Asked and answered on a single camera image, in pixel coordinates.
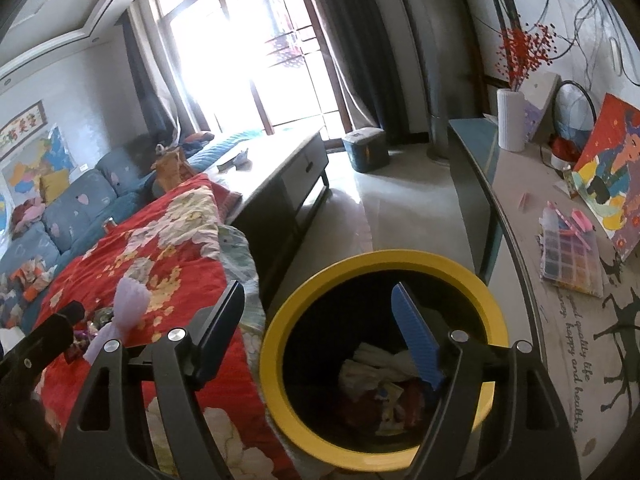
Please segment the lavender paper cupcake liner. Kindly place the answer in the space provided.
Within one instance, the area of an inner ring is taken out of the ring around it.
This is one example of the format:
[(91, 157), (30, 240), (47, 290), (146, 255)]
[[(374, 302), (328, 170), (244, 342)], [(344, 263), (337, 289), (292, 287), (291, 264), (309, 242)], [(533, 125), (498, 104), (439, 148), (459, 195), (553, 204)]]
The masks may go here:
[(124, 276), (119, 280), (113, 302), (113, 317), (90, 342), (84, 360), (90, 365), (112, 339), (125, 342), (128, 334), (139, 324), (151, 301), (151, 293), (143, 284)]

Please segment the yellow rimmed black trash bin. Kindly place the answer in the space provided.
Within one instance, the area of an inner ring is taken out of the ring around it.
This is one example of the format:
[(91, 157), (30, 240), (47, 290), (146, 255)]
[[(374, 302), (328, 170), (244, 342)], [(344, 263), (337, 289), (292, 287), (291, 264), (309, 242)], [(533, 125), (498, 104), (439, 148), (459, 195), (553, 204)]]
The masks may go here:
[(504, 316), (487, 286), (459, 263), (390, 249), (347, 258), (314, 274), (272, 319), (259, 376), (269, 415), (284, 436), (337, 468), (407, 468), (439, 390), (419, 377), (392, 311), (405, 285), (430, 325), (505, 346)]

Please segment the red floral tablecloth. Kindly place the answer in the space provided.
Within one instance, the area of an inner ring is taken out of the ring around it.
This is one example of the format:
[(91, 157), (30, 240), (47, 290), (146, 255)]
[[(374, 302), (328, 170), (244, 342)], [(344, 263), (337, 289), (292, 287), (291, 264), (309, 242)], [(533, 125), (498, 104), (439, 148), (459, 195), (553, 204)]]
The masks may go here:
[(221, 456), (237, 479), (295, 479), (298, 472), (269, 426), (257, 383), (266, 316), (245, 236), (218, 207), (230, 195), (205, 174), (154, 200), (73, 259), (50, 284), (37, 321), (76, 300), (86, 313), (112, 304), (132, 278), (150, 294), (127, 346), (150, 344), (211, 307), (239, 282), (245, 306), (217, 376), (196, 398)]

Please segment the red metal can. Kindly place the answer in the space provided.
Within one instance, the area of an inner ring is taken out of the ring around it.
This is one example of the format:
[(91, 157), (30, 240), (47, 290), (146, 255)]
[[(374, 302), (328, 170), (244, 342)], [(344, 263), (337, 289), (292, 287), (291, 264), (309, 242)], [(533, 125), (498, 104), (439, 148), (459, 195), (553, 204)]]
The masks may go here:
[(103, 229), (106, 234), (110, 234), (116, 228), (116, 222), (113, 218), (107, 218), (103, 222)]

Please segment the grey coffee table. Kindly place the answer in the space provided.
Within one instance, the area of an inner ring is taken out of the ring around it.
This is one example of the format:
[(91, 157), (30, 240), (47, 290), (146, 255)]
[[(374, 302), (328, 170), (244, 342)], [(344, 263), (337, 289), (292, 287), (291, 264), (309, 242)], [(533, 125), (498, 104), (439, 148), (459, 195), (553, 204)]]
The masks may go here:
[(321, 134), (262, 136), (238, 144), (246, 163), (206, 174), (241, 195), (227, 222), (248, 241), (258, 278), (262, 306), (269, 308), (299, 246), (329, 192), (329, 159)]

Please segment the dark tv cabinet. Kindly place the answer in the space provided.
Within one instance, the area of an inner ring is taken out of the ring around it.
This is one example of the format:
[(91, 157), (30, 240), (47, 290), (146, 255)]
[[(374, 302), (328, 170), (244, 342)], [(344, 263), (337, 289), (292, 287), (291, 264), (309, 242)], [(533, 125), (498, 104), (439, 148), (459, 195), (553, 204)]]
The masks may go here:
[[(602, 228), (551, 245), (544, 210), (587, 208), (557, 185), (529, 145), (503, 151), (485, 118), (453, 119), (451, 174), (477, 272), (498, 299), (512, 339), (531, 341), (558, 394), (585, 479), (639, 475), (639, 258), (620, 260)], [(564, 256), (569, 247), (573, 258)]]

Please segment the blue fabric sofa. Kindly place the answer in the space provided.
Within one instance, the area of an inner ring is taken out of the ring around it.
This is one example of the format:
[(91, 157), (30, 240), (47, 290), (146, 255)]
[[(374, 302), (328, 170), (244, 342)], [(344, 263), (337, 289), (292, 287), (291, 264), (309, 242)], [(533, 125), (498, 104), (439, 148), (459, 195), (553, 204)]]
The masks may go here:
[[(205, 168), (229, 150), (227, 145), (214, 145), (191, 157), (194, 177), (207, 176)], [(2, 327), (29, 333), (41, 324), (38, 312), (58, 272), (100, 239), (107, 218), (116, 224), (127, 220), (169, 193), (156, 184), (156, 174), (139, 177), (134, 161), (116, 150), (44, 208), (41, 219), (14, 240), (1, 258)], [(228, 191), (229, 197), (218, 207), (226, 222), (240, 199), (239, 194)]]

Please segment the brown paper bag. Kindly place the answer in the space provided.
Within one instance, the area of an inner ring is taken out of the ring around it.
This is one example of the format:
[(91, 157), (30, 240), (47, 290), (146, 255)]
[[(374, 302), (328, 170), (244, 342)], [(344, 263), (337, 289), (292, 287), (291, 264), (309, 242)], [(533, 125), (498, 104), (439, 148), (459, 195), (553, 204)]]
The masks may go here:
[(163, 144), (157, 144), (155, 155), (156, 159), (151, 168), (156, 172), (156, 180), (164, 192), (170, 192), (196, 175), (181, 146), (168, 148)]

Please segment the clear bead organizer box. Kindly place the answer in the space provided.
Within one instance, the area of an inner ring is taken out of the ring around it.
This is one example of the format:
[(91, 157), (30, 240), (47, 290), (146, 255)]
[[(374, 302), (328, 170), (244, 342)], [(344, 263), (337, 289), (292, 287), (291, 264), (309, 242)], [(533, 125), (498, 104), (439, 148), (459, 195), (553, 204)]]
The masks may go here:
[(539, 219), (540, 278), (556, 287), (602, 298), (603, 270), (597, 234), (548, 203)]

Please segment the yellow cushion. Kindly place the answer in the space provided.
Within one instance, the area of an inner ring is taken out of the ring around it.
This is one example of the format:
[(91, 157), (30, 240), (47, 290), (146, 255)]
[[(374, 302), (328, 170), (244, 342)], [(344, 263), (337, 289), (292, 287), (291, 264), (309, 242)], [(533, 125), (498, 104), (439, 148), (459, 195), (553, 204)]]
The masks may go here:
[(46, 204), (52, 203), (70, 185), (70, 170), (63, 168), (40, 178), (40, 195)]

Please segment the world map poster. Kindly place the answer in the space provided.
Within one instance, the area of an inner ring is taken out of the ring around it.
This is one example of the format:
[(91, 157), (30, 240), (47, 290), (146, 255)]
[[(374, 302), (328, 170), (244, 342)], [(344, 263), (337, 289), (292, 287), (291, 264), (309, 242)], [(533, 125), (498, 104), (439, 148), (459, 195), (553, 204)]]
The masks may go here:
[(18, 205), (40, 197), (40, 178), (77, 165), (67, 149), (58, 126), (37, 133), (34, 140), (1, 163), (1, 231), (9, 232), (12, 211)]

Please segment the teal storage stool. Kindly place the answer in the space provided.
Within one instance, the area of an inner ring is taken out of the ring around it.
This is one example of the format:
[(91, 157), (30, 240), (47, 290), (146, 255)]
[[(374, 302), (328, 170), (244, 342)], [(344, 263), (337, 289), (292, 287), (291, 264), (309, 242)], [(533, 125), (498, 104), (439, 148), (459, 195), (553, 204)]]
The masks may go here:
[(362, 174), (381, 169), (390, 163), (383, 129), (364, 127), (354, 130), (344, 136), (343, 145), (352, 169)]

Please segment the dark curtain left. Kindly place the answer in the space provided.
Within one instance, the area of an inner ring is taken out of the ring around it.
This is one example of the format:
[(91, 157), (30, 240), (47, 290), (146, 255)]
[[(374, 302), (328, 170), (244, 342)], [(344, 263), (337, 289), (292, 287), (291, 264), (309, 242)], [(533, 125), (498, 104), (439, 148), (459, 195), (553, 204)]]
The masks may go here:
[(128, 12), (119, 17), (117, 24), (122, 26), (129, 69), (146, 128), (149, 133), (157, 135), (161, 144), (175, 145), (179, 139), (179, 126), (175, 123), (175, 117), (160, 100), (160, 92), (153, 88)]

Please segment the framed calligraphy banner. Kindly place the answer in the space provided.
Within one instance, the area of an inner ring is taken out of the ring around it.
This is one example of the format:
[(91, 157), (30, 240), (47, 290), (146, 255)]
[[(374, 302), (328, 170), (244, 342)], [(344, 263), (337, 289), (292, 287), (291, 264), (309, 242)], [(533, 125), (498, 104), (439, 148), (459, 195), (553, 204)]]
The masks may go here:
[(47, 123), (47, 114), (42, 101), (38, 101), (18, 113), (1, 128), (1, 158), (9, 156)]

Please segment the colourful portrait painting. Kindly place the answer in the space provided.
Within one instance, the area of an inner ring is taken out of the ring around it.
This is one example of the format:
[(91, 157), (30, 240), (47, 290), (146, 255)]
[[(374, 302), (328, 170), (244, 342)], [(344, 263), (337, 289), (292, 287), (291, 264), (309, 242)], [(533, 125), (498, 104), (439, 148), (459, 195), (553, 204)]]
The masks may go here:
[(623, 260), (639, 244), (639, 110), (608, 93), (573, 169), (579, 193)]

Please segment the dark grey curtain right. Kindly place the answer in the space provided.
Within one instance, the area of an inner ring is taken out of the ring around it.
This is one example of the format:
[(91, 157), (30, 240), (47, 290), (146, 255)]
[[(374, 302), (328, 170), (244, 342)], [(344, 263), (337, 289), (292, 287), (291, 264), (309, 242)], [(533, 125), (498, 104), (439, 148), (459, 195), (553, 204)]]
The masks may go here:
[(378, 127), (392, 145), (409, 142), (404, 92), (375, 0), (314, 0), (352, 124)]

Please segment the round black mirror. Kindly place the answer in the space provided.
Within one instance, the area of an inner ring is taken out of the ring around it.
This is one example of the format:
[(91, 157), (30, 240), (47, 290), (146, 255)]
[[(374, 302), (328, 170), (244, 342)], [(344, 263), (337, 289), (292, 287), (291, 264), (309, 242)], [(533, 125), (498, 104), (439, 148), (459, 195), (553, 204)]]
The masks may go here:
[(551, 118), (555, 133), (582, 152), (596, 123), (597, 112), (588, 91), (581, 84), (562, 80), (552, 98)]

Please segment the white vase red berries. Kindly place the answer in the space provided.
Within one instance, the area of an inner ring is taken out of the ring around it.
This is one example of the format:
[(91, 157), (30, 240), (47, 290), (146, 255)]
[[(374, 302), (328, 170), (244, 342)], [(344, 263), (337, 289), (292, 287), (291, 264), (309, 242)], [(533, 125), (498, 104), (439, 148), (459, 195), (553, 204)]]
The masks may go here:
[(530, 102), (522, 87), (537, 70), (551, 65), (556, 32), (553, 25), (536, 22), (530, 29), (503, 28), (499, 37), (496, 69), (509, 85), (497, 91), (498, 144), (503, 150), (519, 153), (544, 117), (542, 105)]

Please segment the grey standing air conditioner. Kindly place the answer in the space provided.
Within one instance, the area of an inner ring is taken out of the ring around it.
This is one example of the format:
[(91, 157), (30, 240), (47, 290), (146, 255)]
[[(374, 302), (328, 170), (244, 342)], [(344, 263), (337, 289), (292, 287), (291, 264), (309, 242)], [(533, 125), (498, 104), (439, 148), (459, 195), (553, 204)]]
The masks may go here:
[(427, 155), (446, 164), (449, 158), (447, 85), (444, 66), (442, 17), (446, 0), (402, 0), (408, 13), (414, 45), (422, 70), (430, 116), (430, 147)]

